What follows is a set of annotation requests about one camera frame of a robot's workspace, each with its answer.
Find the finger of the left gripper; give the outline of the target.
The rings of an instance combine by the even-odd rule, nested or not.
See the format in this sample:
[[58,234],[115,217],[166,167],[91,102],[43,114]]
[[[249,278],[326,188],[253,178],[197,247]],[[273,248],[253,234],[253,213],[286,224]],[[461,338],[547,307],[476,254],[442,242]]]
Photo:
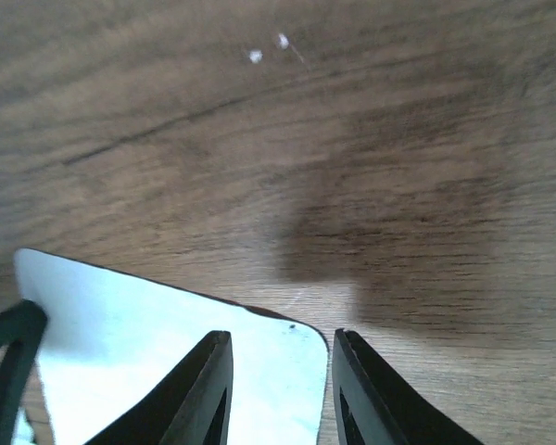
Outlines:
[[48,317],[36,303],[23,300],[0,312],[0,444],[13,438],[20,401],[32,370]]

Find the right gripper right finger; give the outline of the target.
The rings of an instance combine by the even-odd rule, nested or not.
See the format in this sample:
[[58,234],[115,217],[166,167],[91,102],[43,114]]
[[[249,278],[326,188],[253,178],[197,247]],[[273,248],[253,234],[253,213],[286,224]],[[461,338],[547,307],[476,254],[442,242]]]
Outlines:
[[355,331],[335,331],[332,378],[341,444],[481,443],[422,397]]

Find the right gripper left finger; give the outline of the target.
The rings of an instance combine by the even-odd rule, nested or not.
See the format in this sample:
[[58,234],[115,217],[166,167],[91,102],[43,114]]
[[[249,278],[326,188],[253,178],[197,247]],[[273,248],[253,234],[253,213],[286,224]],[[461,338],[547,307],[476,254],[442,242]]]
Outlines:
[[231,412],[231,334],[207,333],[135,406],[91,444],[225,444]]

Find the blue cleaning cloth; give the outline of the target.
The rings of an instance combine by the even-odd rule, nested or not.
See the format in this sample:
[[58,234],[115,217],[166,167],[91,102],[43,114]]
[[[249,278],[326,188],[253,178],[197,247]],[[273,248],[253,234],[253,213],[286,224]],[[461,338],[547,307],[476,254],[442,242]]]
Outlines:
[[[317,441],[328,348],[311,326],[38,250],[17,251],[14,266],[20,301],[48,317],[31,372],[56,443],[91,444],[211,331],[232,338],[225,444]],[[9,444],[32,440],[21,402]]]

